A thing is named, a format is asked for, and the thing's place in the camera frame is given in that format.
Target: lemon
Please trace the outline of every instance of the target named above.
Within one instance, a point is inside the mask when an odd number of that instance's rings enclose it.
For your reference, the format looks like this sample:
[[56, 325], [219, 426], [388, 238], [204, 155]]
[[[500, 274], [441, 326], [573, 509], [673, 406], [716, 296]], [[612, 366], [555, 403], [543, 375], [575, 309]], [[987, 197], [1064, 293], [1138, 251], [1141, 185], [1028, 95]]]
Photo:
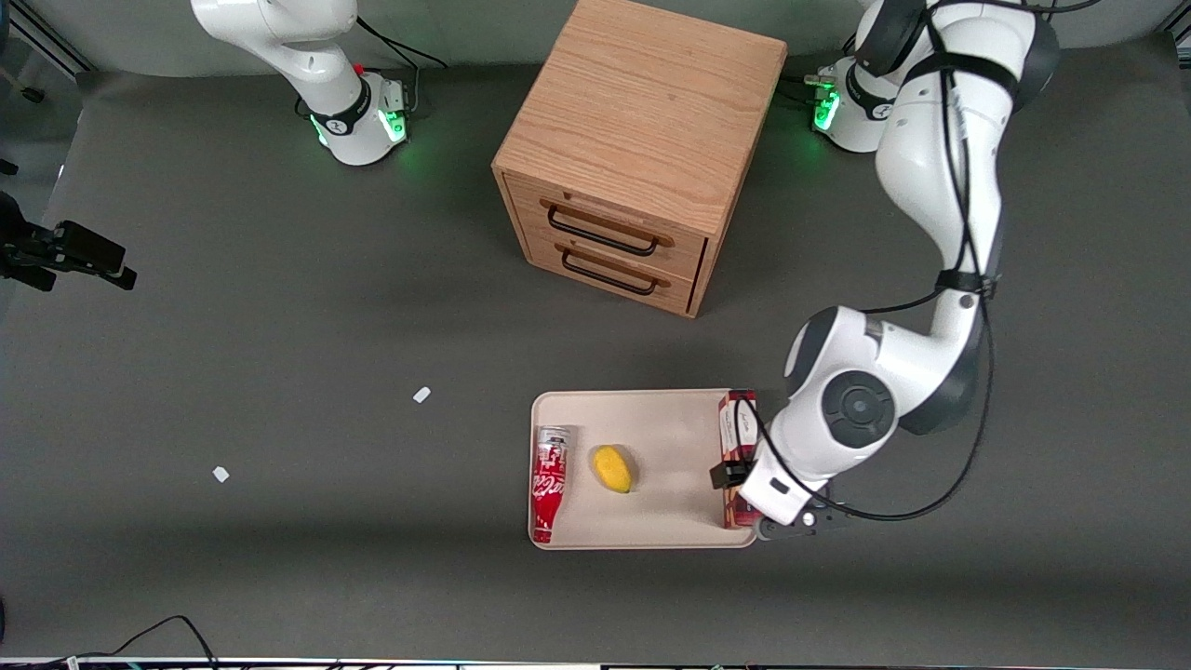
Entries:
[[632, 474], [621, 451], [613, 445], [601, 445], [592, 453], [592, 468], [596, 476], [609, 489], [618, 494], [628, 494], [632, 488]]

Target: drawer handle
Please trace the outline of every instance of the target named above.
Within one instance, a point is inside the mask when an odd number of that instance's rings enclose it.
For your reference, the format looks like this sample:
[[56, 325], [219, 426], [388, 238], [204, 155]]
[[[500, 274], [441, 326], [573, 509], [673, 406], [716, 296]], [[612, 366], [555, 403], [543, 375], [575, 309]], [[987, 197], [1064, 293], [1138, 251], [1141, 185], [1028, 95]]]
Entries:
[[611, 276], [604, 276], [603, 274], [600, 274], [598, 271], [593, 271], [591, 269], [587, 269], [586, 267], [579, 267], [578, 264], [567, 262], [567, 258], [569, 258], [569, 257], [570, 257], [570, 249], [563, 249], [562, 250], [562, 267], [569, 269], [570, 271], [574, 271], [575, 274], [582, 274], [584, 276], [594, 278], [597, 281], [603, 281], [604, 283], [609, 283], [611, 286], [616, 286], [617, 288], [621, 288], [622, 290], [628, 290], [630, 293], [636, 293], [638, 295], [648, 295], [648, 294], [650, 294], [650, 293], [654, 292], [654, 288], [657, 288], [657, 280], [656, 278], [654, 278], [653, 281], [649, 282], [649, 287], [648, 288], [642, 288], [640, 286], [634, 286], [632, 283], [626, 283], [624, 281], [621, 281], [619, 278], [612, 278]]
[[613, 249], [617, 249], [619, 251], [624, 251], [626, 253], [632, 253], [635, 256], [649, 256], [649, 255], [653, 255], [653, 252], [657, 250], [657, 242], [659, 242], [657, 237], [654, 237], [653, 240], [649, 242], [649, 245], [646, 246], [644, 249], [642, 249], [641, 246], [634, 246], [632, 244], [625, 244], [624, 242], [619, 242], [617, 239], [612, 239], [611, 237], [604, 237], [603, 234], [597, 234], [594, 232], [588, 232], [586, 230], [582, 230], [581, 227], [575, 227], [573, 225], [567, 225], [567, 224], [565, 224], [562, 221], [555, 220], [554, 219], [554, 214], [557, 211], [559, 211], [559, 207], [556, 205], [550, 205], [550, 211], [547, 212], [547, 214], [545, 214], [545, 219], [548, 221], [550, 221], [550, 227], [553, 227], [555, 230], [561, 230], [563, 232], [569, 232], [570, 234], [578, 234], [578, 236], [582, 237], [584, 239], [591, 239], [592, 242], [599, 242], [600, 244], [605, 244], [607, 246], [612, 246]]

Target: coca-cola can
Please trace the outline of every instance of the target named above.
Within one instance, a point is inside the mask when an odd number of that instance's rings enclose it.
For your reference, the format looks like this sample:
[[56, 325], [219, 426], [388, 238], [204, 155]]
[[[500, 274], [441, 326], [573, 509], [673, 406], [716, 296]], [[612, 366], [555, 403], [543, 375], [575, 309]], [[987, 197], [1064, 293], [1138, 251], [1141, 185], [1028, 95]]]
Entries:
[[532, 512], [534, 541], [549, 544], [554, 533], [554, 518], [562, 505], [567, 482], [567, 451], [570, 430], [565, 426], [542, 426], [537, 430], [537, 450], [534, 455]]

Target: tray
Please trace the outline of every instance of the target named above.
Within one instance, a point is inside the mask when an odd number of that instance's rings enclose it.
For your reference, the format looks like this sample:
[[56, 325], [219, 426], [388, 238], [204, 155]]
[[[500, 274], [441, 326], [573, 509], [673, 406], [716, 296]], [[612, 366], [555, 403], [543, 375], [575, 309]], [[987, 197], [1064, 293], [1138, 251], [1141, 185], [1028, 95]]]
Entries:
[[[534, 402], [530, 469], [538, 426], [572, 431], [567, 483], [543, 550], [742, 549], [752, 528], [723, 527], [724, 497], [707, 471], [719, 463], [718, 403], [728, 389], [554, 392]], [[592, 451], [618, 445], [630, 459], [629, 494], [604, 488]], [[526, 488], [526, 532], [534, 515]]]

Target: box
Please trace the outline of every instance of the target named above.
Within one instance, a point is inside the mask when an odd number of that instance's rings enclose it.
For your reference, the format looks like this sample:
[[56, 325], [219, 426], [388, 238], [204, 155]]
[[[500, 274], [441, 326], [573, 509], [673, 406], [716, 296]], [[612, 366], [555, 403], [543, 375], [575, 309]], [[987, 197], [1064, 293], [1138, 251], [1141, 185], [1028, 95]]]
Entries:
[[[744, 403], [753, 409], [749, 411]], [[756, 421], [756, 392], [740, 389], [728, 392], [719, 400], [719, 452], [723, 461], [753, 461], [760, 439]], [[744, 499], [740, 487], [724, 489], [724, 528], [752, 528], [763, 515]]]
[[578, 0], [492, 162], [525, 258], [693, 318], [785, 58], [769, 37]]

